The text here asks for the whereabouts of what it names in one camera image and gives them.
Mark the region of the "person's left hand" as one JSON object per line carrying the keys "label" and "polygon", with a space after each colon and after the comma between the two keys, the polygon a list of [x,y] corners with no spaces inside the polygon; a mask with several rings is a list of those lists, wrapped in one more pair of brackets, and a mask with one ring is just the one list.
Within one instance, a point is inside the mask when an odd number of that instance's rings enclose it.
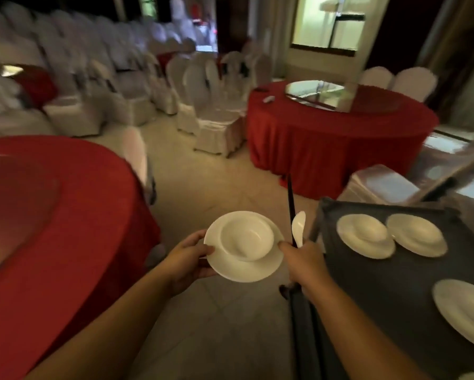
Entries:
{"label": "person's left hand", "polygon": [[192,260],[190,247],[204,244],[207,230],[199,230],[189,235],[175,246],[158,266],[168,283],[168,292],[171,297],[185,291],[196,280],[217,275],[207,259]]}

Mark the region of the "person's right hand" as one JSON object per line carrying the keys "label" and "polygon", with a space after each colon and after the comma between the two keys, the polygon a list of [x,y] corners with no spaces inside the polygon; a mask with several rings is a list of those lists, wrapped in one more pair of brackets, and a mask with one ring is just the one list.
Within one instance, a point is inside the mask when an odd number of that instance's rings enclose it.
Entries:
{"label": "person's right hand", "polygon": [[335,282],[329,274],[321,246],[312,241],[304,242],[299,259],[286,259],[290,279],[300,284],[307,298],[313,302],[319,302]]}

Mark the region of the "white ceramic spoon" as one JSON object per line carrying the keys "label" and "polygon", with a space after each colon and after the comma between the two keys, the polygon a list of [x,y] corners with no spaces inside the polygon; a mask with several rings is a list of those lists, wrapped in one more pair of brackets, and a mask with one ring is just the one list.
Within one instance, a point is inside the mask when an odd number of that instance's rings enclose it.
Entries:
{"label": "white ceramic spoon", "polygon": [[293,245],[296,248],[302,248],[303,246],[303,234],[306,223],[306,213],[305,211],[298,212],[291,223],[291,232],[293,238]]}

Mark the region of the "black chopsticks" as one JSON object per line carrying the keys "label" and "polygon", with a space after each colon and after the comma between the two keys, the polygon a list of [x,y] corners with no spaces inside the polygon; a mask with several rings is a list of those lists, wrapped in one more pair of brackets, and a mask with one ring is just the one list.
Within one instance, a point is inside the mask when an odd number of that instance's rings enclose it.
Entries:
{"label": "black chopsticks", "polygon": [[286,176],[286,182],[287,182],[287,197],[288,197],[288,208],[289,208],[289,217],[290,217],[290,230],[291,230],[291,236],[292,236],[292,245],[294,248],[297,248],[297,242],[293,234],[293,221],[296,216],[296,210],[295,210],[295,201],[294,201],[294,194],[293,194],[293,189],[292,189],[292,181],[291,181],[291,175],[288,174]]}

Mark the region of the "person's right forearm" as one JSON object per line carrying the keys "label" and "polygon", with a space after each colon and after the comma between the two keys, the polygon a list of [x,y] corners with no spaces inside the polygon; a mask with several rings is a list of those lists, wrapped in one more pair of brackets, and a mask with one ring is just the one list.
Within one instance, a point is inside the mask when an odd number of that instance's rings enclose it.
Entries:
{"label": "person's right forearm", "polygon": [[431,380],[333,280],[297,281],[351,380]]}

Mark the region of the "person's left forearm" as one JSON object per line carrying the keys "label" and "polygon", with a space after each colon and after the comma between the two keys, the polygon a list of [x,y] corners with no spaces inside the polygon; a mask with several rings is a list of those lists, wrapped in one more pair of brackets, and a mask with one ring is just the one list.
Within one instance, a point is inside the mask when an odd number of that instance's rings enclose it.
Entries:
{"label": "person's left forearm", "polygon": [[116,380],[123,376],[172,296],[163,261],[24,380]]}

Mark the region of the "white bowl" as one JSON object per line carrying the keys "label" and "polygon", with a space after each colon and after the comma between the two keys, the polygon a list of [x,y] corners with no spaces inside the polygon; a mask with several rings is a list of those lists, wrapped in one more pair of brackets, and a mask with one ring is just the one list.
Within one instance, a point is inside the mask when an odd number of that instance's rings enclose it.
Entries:
{"label": "white bowl", "polygon": [[231,212],[221,219],[220,246],[241,262],[262,259],[272,249],[273,241],[272,227],[255,212]]}
{"label": "white bowl", "polygon": [[386,225],[393,236],[403,239],[424,244],[435,244],[443,240],[440,229],[419,216],[396,213],[387,219]]}
{"label": "white bowl", "polygon": [[378,244],[390,238],[383,223],[365,214],[350,214],[341,217],[337,222],[337,232],[341,238],[351,242]]}

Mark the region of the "round table red tablecloth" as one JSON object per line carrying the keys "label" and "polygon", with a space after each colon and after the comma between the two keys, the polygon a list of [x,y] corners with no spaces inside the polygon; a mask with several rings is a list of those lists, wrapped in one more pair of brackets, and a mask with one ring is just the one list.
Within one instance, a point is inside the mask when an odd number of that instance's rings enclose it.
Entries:
{"label": "round table red tablecloth", "polygon": [[0,138],[39,163],[60,195],[44,229],[0,267],[0,380],[22,380],[144,274],[161,231],[129,164],[63,136]]}
{"label": "round table red tablecloth", "polygon": [[59,89],[50,73],[42,67],[21,65],[22,70],[11,76],[26,92],[33,106],[39,110],[59,96]]}
{"label": "round table red tablecloth", "polygon": [[[255,167],[281,176],[283,186],[290,174],[293,192],[305,198],[337,198],[352,173],[373,165],[405,176],[439,125],[433,110],[400,93],[394,92],[402,97],[396,112],[341,113],[289,99],[287,84],[269,83],[262,87],[268,93],[251,91],[247,147]],[[276,100],[264,104],[270,95]]]}

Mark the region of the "dark grey service cart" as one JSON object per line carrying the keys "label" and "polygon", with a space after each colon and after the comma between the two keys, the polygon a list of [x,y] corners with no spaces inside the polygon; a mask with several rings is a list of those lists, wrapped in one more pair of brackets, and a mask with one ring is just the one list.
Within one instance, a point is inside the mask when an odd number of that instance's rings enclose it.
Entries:
{"label": "dark grey service cart", "polygon": [[[385,225],[395,213],[432,222],[443,233],[448,252],[437,258],[423,257],[395,241],[391,257],[369,259],[348,248],[336,232],[337,220],[344,215],[365,214]],[[474,285],[474,232],[459,210],[322,198],[310,239],[324,246],[336,283],[430,377],[457,380],[463,373],[474,372],[474,344],[448,324],[432,298],[434,284],[444,279]]]}

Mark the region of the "white covered chair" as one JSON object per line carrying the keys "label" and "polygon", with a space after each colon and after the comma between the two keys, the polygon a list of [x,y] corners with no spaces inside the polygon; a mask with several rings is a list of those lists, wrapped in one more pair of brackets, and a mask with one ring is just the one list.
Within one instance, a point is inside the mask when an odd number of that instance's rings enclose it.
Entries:
{"label": "white covered chair", "polygon": [[122,130],[121,139],[123,158],[138,178],[144,200],[151,207],[157,199],[156,181],[143,136],[138,127],[126,126]]}
{"label": "white covered chair", "polygon": [[400,71],[390,90],[424,103],[437,87],[438,77],[424,67],[412,67]]}
{"label": "white covered chair", "polygon": [[387,68],[377,66],[366,69],[358,81],[359,85],[371,86],[381,89],[389,89],[394,81],[395,75]]}

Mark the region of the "rows of white covered chairs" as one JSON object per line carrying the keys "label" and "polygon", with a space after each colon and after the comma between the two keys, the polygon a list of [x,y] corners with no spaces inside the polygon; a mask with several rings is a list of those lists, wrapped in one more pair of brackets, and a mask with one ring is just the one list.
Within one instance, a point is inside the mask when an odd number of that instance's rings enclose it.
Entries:
{"label": "rows of white covered chairs", "polygon": [[[244,39],[246,3],[0,0],[0,136],[90,137],[107,122],[140,127],[162,112],[194,150],[228,157],[246,141],[247,100],[272,81],[270,57]],[[11,76],[50,73],[59,96],[35,108]]]}

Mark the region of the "metal frame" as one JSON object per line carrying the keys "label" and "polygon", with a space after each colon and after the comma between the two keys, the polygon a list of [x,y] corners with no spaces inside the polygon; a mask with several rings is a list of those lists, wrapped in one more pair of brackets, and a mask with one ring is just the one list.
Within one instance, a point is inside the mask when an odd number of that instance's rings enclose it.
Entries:
{"label": "metal frame", "polygon": [[430,134],[406,178],[423,193],[421,202],[437,202],[474,179],[474,139],[462,143]]}

